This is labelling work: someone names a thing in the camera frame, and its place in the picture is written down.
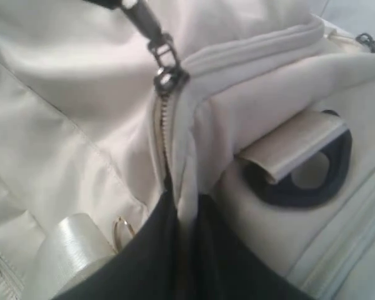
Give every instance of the white leather bag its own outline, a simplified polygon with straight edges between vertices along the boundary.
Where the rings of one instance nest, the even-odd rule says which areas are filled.
[[[216,194],[278,274],[318,299],[363,299],[358,273],[375,266],[375,54],[305,1],[149,3],[190,75],[166,101],[147,41],[119,11],[0,1],[0,299],[20,298],[40,245],[68,216],[88,214],[111,245],[138,232],[167,168],[184,236],[198,194]],[[321,107],[352,132],[347,183],[311,210],[264,204],[235,156]],[[120,217],[128,226],[114,240]],[[368,278],[361,292],[375,299]]]

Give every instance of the white bag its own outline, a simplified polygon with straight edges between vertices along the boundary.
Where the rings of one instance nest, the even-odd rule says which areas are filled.
[[[111,244],[119,217],[138,232],[166,163],[185,236],[198,194],[217,194],[277,273],[315,298],[364,299],[352,293],[375,260],[375,54],[300,0],[150,6],[190,74],[165,102],[146,40],[119,11],[0,1],[0,299],[21,295],[39,246],[68,216],[90,215]],[[269,207],[235,155],[315,104],[352,131],[347,183],[323,207]]]

